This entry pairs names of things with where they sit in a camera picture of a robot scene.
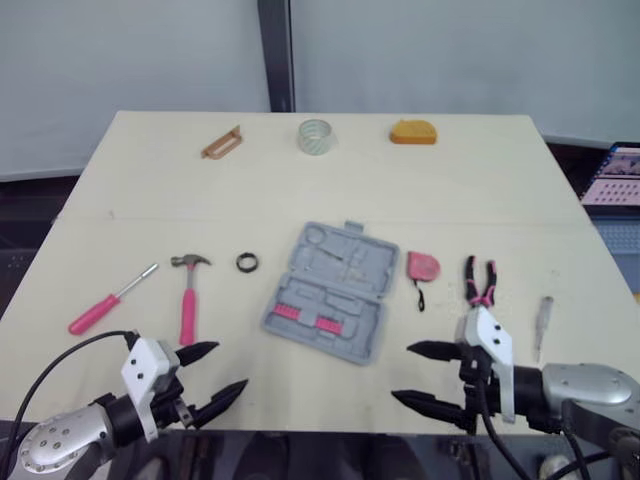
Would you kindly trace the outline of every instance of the gray plastic case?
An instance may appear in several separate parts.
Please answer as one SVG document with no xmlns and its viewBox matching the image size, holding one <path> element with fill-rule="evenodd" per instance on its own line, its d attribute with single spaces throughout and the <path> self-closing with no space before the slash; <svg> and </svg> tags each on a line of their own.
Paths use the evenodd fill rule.
<svg viewBox="0 0 640 480">
<path fill-rule="evenodd" d="M 280 279 L 263 316 L 265 330 L 360 365 L 371 363 L 385 318 L 381 299 L 391 286 L 399 250 L 362 230 L 354 222 L 344 229 L 304 226 L 289 261 L 291 273 Z M 281 314 L 291 308 L 296 319 Z M 327 320 L 340 331 L 317 326 Z"/>
</svg>

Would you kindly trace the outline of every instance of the pink hammer handle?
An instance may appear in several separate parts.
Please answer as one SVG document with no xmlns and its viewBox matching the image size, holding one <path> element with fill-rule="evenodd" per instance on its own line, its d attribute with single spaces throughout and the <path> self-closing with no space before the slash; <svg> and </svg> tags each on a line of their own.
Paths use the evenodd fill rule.
<svg viewBox="0 0 640 480">
<path fill-rule="evenodd" d="M 73 335 L 82 335 L 89 327 L 104 317 L 109 310 L 120 303 L 120 299 L 115 295 L 109 295 L 107 298 L 99 303 L 96 303 L 89 310 L 84 312 L 78 318 L 76 318 L 71 325 L 69 325 L 69 333 Z"/>
<path fill-rule="evenodd" d="M 187 288 L 182 297 L 182 330 L 180 345 L 192 345 L 196 338 L 196 291 Z"/>
</svg>

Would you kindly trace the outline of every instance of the white table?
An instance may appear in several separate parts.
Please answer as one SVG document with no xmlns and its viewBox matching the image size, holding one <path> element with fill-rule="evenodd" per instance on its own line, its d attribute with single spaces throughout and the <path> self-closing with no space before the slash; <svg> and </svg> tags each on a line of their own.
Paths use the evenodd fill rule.
<svg viewBox="0 0 640 480">
<path fill-rule="evenodd" d="M 45 365 L 80 339 L 69 322 L 148 264 L 161 268 L 83 338 L 138 329 L 178 345 L 184 269 L 169 257 L 214 261 L 196 272 L 198 338 L 221 346 L 180 373 L 197 404 L 235 380 L 242 396 L 215 429 L 457 432 L 419 416 L 389 391 L 416 388 L 460 402 L 457 364 L 405 350 L 452 340 L 467 311 L 462 266 L 478 256 L 499 271 L 493 312 L 514 338 L 515 360 L 533 365 L 542 296 L 555 305 L 543 362 L 602 362 L 640 379 L 638 309 L 596 230 L 531 120 L 524 116 L 423 115 L 434 146 L 399 146 L 390 127 L 412 115 L 321 115 L 338 145 L 300 152 L 298 124 L 311 115 L 119 113 L 0 322 L 0 417 L 10 418 Z M 244 143 L 222 160 L 200 150 L 240 124 Z M 427 310 L 405 276 L 405 256 L 385 299 L 377 360 L 361 367 L 263 331 L 260 317 L 286 272 L 304 222 L 341 226 L 435 255 L 442 275 L 424 286 Z M 253 274 L 235 257 L 260 256 Z M 124 393 L 126 352 L 106 340 L 67 360 L 42 386 L 27 417 L 41 420 L 112 391 Z M 502 426 L 526 432 L 526 423 Z"/>
</svg>

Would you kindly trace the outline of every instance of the black ring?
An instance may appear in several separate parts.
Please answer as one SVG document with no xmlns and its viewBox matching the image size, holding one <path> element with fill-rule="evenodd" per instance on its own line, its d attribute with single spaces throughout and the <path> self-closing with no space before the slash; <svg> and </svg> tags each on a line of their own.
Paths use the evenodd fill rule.
<svg viewBox="0 0 640 480">
<path fill-rule="evenodd" d="M 242 265 L 240 265 L 240 262 L 242 262 L 242 260 L 246 259 L 246 258 L 251 258 L 253 259 L 253 261 L 255 262 L 253 265 L 250 265 L 248 267 L 243 267 Z M 236 258 L 236 267 L 238 267 L 238 270 L 240 270 L 241 272 L 244 273 L 251 273 L 254 270 L 256 270 L 258 268 L 258 257 L 256 257 L 256 255 L 254 253 L 251 252 L 244 252 L 241 253 L 240 255 L 238 255 L 238 258 Z"/>
</svg>

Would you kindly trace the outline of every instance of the hammer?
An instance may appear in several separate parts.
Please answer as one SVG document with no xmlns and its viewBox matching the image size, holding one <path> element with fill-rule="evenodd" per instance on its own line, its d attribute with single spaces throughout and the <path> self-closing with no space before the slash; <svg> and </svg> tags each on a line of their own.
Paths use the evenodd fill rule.
<svg viewBox="0 0 640 480">
<path fill-rule="evenodd" d="M 193 271 L 197 263 L 211 262 L 200 255 L 189 253 L 184 257 L 171 257 L 171 265 L 187 266 L 187 289 L 182 297 L 182 328 L 180 329 L 180 345 L 191 345 L 195 341 L 196 328 L 196 291 L 193 289 Z"/>
</svg>

